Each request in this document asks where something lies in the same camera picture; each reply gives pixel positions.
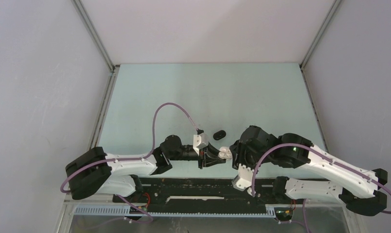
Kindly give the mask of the white square charging case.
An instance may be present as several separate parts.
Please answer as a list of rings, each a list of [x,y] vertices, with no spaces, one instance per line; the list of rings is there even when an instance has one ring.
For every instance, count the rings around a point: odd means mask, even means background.
[[[225,160],[232,159],[232,152],[229,147],[221,147],[219,149],[218,157]]]

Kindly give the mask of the black oval charging case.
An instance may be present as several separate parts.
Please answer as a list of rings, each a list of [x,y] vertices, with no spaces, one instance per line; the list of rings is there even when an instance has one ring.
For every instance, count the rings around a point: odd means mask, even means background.
[[[215,133],[213,134],[213,139],[214,139],[215,141],[219,141],[219,140],[225,138],[226,135],[227,135],[227,133],[226,133],[225,130],[219,130],[219,131],[217,131],[217,132],[215,132]]]

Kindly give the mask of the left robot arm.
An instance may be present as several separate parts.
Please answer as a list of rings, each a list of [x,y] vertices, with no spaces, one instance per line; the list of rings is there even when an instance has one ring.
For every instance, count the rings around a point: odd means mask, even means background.
[[[225,163],[229,148],[216,149],[205,134],[194,135],[193,144],[183,145],[176,135],[168,136],[148,157],[105,153],[94,147],[70,162],[65,171],[69,192],[74,200],[94,194],[114,194],[138,202],[143,196],[140,176],[158,175],[172,168],[171,161],[197,161],[199,168]]]

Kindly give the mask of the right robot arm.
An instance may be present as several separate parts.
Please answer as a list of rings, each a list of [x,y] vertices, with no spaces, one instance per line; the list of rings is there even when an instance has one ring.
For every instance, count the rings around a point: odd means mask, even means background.
[[[202,131],[197,132],[193,143],[199,156],[210,156],[219,162],[232,160],[233,168],[238,171],[232,181],[233,187],[253,197],[259,194],[256,184],[259,167],[271,163],[282,168],[308,170],[323,178],[322,181],[307,181],[276,177],[272,189],[276,202],[298,199],[337,202],[363,216],[375,216],[387,208],[387,195],[380,191],[387,183],[387,171],[353,166],[297,134],[276,137],[251,125],[233,145],[217,152],[210,152],[211,145]]]

